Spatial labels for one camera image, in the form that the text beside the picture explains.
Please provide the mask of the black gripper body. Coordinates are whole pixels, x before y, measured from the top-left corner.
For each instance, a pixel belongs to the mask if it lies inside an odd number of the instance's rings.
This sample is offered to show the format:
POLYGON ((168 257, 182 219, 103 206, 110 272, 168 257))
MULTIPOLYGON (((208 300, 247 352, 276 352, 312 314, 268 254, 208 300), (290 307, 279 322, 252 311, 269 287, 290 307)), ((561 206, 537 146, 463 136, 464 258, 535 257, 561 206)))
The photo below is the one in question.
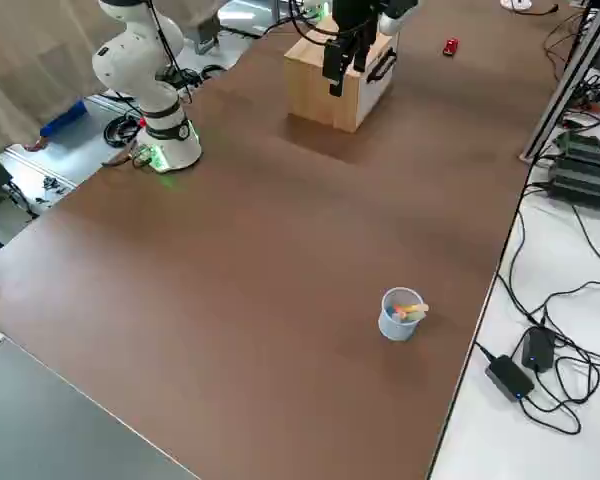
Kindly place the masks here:
POLYGON ((376 21, 379 10, 375 0, 334 0, 332 19, 339 34, 353 34, 376 21))

